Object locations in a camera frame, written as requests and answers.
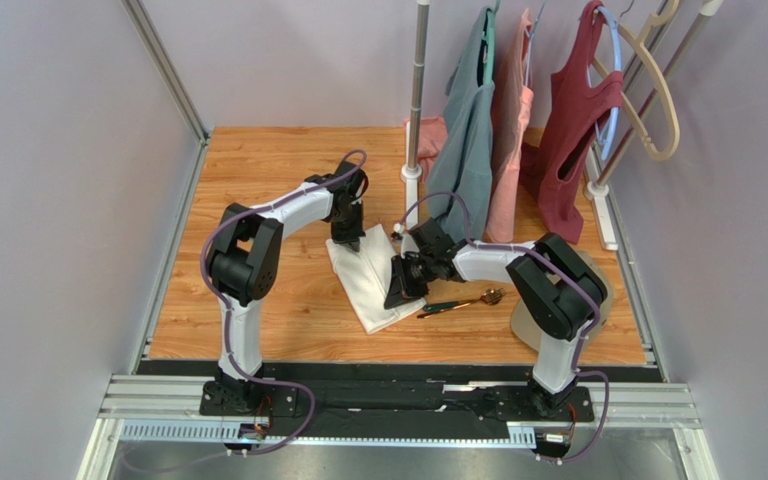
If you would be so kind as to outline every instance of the maroon tank top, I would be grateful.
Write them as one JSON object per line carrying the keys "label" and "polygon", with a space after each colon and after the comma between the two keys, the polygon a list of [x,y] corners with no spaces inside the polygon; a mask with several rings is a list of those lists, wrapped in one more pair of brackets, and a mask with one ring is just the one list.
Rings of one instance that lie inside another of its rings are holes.
{"label": "maroon tank top", "polygon": [[582,11],[570,58],[550,76],[553,110],[541,146],[524,145],[520,166],[520,183],[538,202],[547,230],[570,243],[579,243],[582,235],[582,215],[574,203],[596,136],[594,123],[602,128],[609,110],[623,101],[621,72],[612,72],[594,88],[586,79],[604,24],[602,18],[594,20],[594,11],[602,5],[594,0]]}

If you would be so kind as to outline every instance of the hanger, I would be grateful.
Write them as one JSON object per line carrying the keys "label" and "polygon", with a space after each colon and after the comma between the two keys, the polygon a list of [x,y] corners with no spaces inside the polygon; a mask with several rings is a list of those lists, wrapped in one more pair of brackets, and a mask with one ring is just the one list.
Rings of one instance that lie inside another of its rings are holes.
{"label": "hanger", "polygon": [[[618,24],[618,32],[620,33],[621,38],[632,47],[633,52],[638,56],[639,60],[641,60],[642,65],[647,69],[647,73],[650,74],[650,78],[653,80],[654,89],[662,103],[662,112],[665,114],[665,123],[668,126],[670,134],[668,146],[664,150],[660,151],[656,148],[650,133],[648,133],[647,128],[644,126],[644,122],[641,121],[641,117],[638,116],[638,112],[635,111],[626,94],[621,92],[621,96],[624,101],[624,113],[629,117],[633,130],[635,130],[635,133],[644,144],[644,150],[647,152],[647,155],[653,160],[662,161],[671,158],[677,151],[677,146],[680,144],[680,123],[677,120],[677,111],[674,108],[674,99],[671,97],[671,91],[668,90],[668,83],[665,81],[665,77],[662,75],[659,65],[656,64],[656,60],[653,59],[653,55],[651,55],[644,46],[644,40],[647,38],[647,34],[650,33],[650,30],[661,25],[661,23],[653,23],[653,21],[661,21],[662,23],[665,23],[667,20],[657,15],[651,15],[650,17],[651,18],[647,20],[644,29],[642,29],[642,32],[638,37],[633,35],[633,33],[623,24]],[[597,70],[597,73],[603,78],[609,75],[606,67],[604,67],[596,58],[594,59],[594,69]]]}
{"label": "hanger", "polygon": [[[612,37],[612,49],[613,53],[615,54],[614,67],[615,71],[620,72],[622,68],[621,39],[618,37],[618,22],[615,21],[615,17],[612,16],[612,13],[606,7],[597,7],[597,9],[594,11],[594,18],[591,20],[592,24],[597,20],[598,14],[602,15],[603,19],[606,21],[606,24],[609,25]],[[591,87],[590,68],[585,72],[585,76],[588,80],[588,86]],[[597,123],[594,124],[594,131],[597,132],[596,142],[600,147],[600,160],[604,162],[609,159],[609,150],[612,148],[612,142],[615,140],[615,131],[618,128],[619,112],[619,107],[612,107],[612,110],[609,112],[609,121],[606,122],[606,129],[602,132],[602,134],[600,132],[600,126]]]}
{"label": "hanger", "polygon": [[637,38],[641,40],[642,43],[644,43],[654,28],[665,25],[666,23],[670,22],[672,18],[674,18],[674,14],[677,13],[677,7],[679,6],[680,0],[669,0],[669,2],[665,5],[665,9],[662,11],[661,15],[651,13],[647,17],[647,20],[644,22],[644,26],[641,27],[641,32],[639,32]]}
{"label": "hanger", "polygon": [[496,0],[496,6],[489,10],[486,17],[485,31],[482,34],[482,40],[485,41],[485,51],[482,55],[484,64],[482,85],[487,85],[493,81],[493,57],[496,49],[496,12],[502,0]]}
{"label": "hanger", "polygon": [[538,24],[541,23],[541,15],[544,13],[544,7],[547,6],[547,1],[544,0],[541,3],[541,9],[538,10],[538,16],[535,17],[535,21],[532,22],[532,29],[526,29],[526,38],[529,39],[529,50],[526,52],[526,66],[523,69],[523,85],[531,88],[532,86],[532,72],[530,71],[532,66],[532,43],[535,41],[535,34],[538,33]]}

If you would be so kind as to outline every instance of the folded cloth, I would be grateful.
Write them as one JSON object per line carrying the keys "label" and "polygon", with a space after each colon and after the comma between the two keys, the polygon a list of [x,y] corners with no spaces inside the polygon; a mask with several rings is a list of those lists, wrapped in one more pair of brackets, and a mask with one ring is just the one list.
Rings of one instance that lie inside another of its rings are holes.
{"label": "folded cloth", "polygon": [[390,259],[396,252],[380,224],[361,237],[360,252],[337,245],[333,240],[327,240],[325,246],[334,273],[343,284],[349,303],[368,335],[389,327],[425,305],[425,299],[419,299],[384,309],[384,298],[390,287]]}

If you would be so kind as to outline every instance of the blue hanger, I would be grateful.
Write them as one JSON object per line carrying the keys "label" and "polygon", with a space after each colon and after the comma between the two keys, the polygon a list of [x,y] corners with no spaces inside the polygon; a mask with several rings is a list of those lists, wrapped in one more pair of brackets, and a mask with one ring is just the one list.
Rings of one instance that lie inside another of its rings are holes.
{"label": "blue hanger", "polygon": [[532,31],[526,30],[526,37],[529,39],[529,51],[526,52],[526,68],[523,71],[523,85],[529,87],[532,85],[532,77],[530,67],[532,66],[532,42],[535,41],[535,34],[538,33],[538,24],[541,23],[541,15],[544,13],[544,7],[547,6],[547,1],[541,4],[541,9],[538,10],[538,16],[535,17],[535,21],[532,23]]}
{"label": "blue hanger", "polygon": [[[597,14],[603,15],[606,20],[606,24],[612,34],[612,48],[615,54],[615,70],[621,71],[621,39],[618,34],[618,22],[615,21],[615,17],[606,7],[597,7],[594,12],[596,20]],[[588,79],[588,86],[591,87],[591,69],[586,72]],[[600,146],[600,160],[606,161],[609,158],[609,150],[612,147],[612,142],[615,140],[615,130],[618,128],[618,115],[620,113],[620,107],[612,107],[609,112],[609,121],[607,122],[606,129],[600,132],[600,127],[595,123],[594,131],[597,132],[597,145]]]}

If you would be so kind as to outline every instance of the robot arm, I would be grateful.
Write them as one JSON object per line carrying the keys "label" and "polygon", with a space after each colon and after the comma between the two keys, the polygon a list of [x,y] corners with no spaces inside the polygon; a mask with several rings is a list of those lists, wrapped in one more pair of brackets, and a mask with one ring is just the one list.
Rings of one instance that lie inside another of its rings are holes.
{"label": "robot arm", "polygon": [[[277,277],[281,243],[285,238],[305,225],[322,220],[331,224],[331,238],[335,243],[355,251],[360,248],[360,237],[364,236],[360,197],[368,184],[363,170],[358,169],[327,189],[311,191],[317,184],[354,167],[354,164],[343,161],[333,175],[314,175],[306,179],[297,189],[271,204],[282,206],[245,217],[215,238],[207,256],[207,269],[213,285],[230,301],[230,321],[233,323],[232,335],[227,342],[222,342],[220,375],[244,382],[230,364],[229,352],[224,351],[226,344],[230,345],[230,351],[245,373],[253,376],[262,366],[260,314],[263,298]],[[246,210],[262,210],[261,207],[243,207],[234,203],[225,210],[221,223]],[[239,241],[248,240],[253,240],[250,251],[237,245]],[[221,301],[219,305],[222,318],[226,318],[227,306]]]}
{"label": "robot arm", "polygon": [[532,250],[547,258],[600,305],[607,297],[607,290],[597,275],[555,234],[518,245],[467,244],[465,241],[455,244],[434,220],[408,233],[419,251],[393,257],[385,307],[392,308],[425,296],[427,284],[436,279],[514,284],[543,332],[538,362],[532,372],[531,406],[542,413],[562,405],[576,386],[573,368],[577,345],[592,321],[593,311],[579,293],[562,281],[553,281],[542,262],[523,250]]}

